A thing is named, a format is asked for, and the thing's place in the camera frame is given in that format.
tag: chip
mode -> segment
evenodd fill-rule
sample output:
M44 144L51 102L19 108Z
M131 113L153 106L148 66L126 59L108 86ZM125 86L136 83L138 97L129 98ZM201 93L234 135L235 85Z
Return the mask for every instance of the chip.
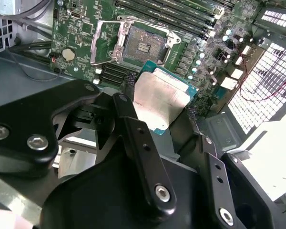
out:
M82 24L82 32L91 34L91 29L92 29L92 26L90 24L87 24L87 23Z
M132 26L123 51L123 61L143 66L148 60L158 62L165 52L166 38Z

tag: ram slot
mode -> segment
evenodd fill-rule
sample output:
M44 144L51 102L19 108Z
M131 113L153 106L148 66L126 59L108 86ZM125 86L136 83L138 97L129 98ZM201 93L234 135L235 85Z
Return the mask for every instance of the ram slot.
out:
M208 13L201 12L201 11L193 9L189 6L178 3L174 0L154 0L154 1L161 3L164 6L169 6L169 7L173 8L175 10L178 10L184 14L196 17L196 18L204 21L207 24L215 21L214 14L210 15Z
M232 8L230 6L227 6L226 1L224 1L224 3L223 3L223 2L220 2L220 0L195 0L195 2L187 1L187 0L186 1L176 0L176 1L179 3L185 4L185 5L187 5L187 4L195 5L195 6L197 6L197 9L200 11L208 10L208 11L212 12L213 9L217 8L218 6L224 7L227 10L232 10Z
M174 10L173 8L169 8L169 7L163 6L160 3L153 2L152 0L144 0L144 1L133 0L133 2L137 2L138 4L142 4L142 5L149 7L149 8L150 7L156 8L156 10L159 11L159 13L161 13L163 15L171 16L175 19L180 19L183 22L188 22L189 24L191 24L191 25L193 25L193 26L195 26L201 30L206 29L208 27L208 25L200 19L196 19L194 17L188 16L182 12Z
M182 22L180 22L180 20L176 20L176 19L171 18L171 17L165 17L164 18L158 12L156 12L152 9L146 8L146 7L142 7L138 4L132 5L130 2L126 2L123 0L117 0L117 2L119 5L123 6L124 8L126 8L128 10L137 11L137 12L144 14L144 15L147 15L148 17L151 17L157 21L171 25L172 27L184 30L184 31L189 32L191 34L195 34L199 37L204 37L203 31L198 30L195 27L193 27L187 23L182 23Z
M214 2L217 2L218 4L220 4L222 7L232 10L234 8L234 4L230 3L229 1L225 1L225 0L213 0Z

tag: gray metal panel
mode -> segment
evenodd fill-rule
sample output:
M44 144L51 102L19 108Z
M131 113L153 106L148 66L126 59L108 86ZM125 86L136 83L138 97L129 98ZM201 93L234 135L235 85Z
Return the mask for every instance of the gray metal panel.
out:
M29 76L38 79L55 77L55 74L47 65L21 56L17 56L17 60ZM26 97L30 94L35 94L69 80L71 80L70 77L61 76L49 82L33 81L25 76L17 64L9 60L9 56L6 55L6 52L0 53L0 105Z
M226 113L205 119L198 123L200 131L209 136L215 144L219 156L225 151L239 147L242 140Z

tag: green circuit board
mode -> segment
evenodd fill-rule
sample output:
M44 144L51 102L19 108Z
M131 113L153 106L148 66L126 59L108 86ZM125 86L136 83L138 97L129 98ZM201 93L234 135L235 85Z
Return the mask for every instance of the green circuit board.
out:
M227 48L223 37L230 30L228 38L235 45L239 44L236 36L244 38L243 44L249 43L251 24L259 10L255 0L65 0L61 6L55 1L51 67L75 78L97 79L102 86L118 88L127 72L140 71L144 60L159 61L199 89L195 106L199 115L206 116L225 94L219 84L212 84L210 76L210 69L218 76L229 64L218 57L218 50L228 52L230 60L237 56L237 50ZM136 19L125 36L123 62L111 61L119 21L126 16ZM103 23L93 46L100 20L110 22ZM169 38L160 27L180 38L169 52ZM66 49L67 57L62 55ZM95 49L95 61L100 64L91 65Z

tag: black cable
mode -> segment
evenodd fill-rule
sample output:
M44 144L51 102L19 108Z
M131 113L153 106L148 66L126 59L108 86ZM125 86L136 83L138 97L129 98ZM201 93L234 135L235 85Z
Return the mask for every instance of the black cable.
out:
M48 49L51 48L51 42L35 42L35 43L28 43L28 44L20 44L15 45L9 48L10 51L15 50L30 50L30 49Z
M46 12L48 11L48 9L50 8L51 6L51 1L52 0L49 0L49 2L47 3L48 5L46 5L46 7L44 8L44 10L41 12L41 14L39 14L37 17L35 18L28 18L26 17L25 20L28 20L28 21L37 21L39 19L41 19L45 14Z
M59 73L59 74L57 74L55 77L53 77L53 78L50 78L50 79L45 79L45 80L43 80L43 79L36 79L36 78L34 78L34 77L31 77L31 76L29 76L26 72L25 72L25 70L23 69L23 67L20 65L20 63L16 60L16 58L14 57L14 55L9 51L9 49L6 49L6 51L7 51L7 53L10 55L10 57L14 60L14 62L19 66L19 68L22 70L22 72L24 73L24 75L26 76L26 77L28 77L29 79L31 79L31 80L33 80L33 81L37 81L37 82L48 82L48 81L52 81L52 80L55 80L55 79L57 79L61 74Z
M26 52L26 51L15 51L13 52L15 54L19 54L21 56L24 56L24 57L28 57L32 60L35 60L35 61L38 61L38 62L41 62L41 63L44 63L46 65L50 65L51 63L51 60L47 57L44 57L44 56L39 56L35 53L32 53L32 52Z
M28 16L31 16L35 13L37 13L38 11L40 11L43 7L45 7L51 0L42 0L41 2L39 2L37 5L35 5L33 8L22 12L20 14L14 14L14 15L1 15L0 14L0 19L3 20L18 20L18 19L24 19Z

